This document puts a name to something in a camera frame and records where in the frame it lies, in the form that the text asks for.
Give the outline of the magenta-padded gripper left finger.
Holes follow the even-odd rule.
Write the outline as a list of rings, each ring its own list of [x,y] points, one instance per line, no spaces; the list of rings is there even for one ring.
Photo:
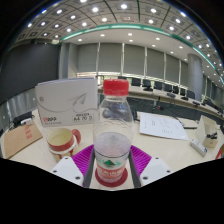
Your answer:
[[[94,165],[94,146],[90,145],[72,157],[63,157],[51,172],[84,188],[89,188]]]

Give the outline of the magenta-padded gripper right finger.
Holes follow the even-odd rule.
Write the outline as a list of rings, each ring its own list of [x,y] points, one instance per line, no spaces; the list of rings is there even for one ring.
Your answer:
[[[135,188],[143,187],[172,173],[171,168],[159,157],[131,147],[129,164]]]

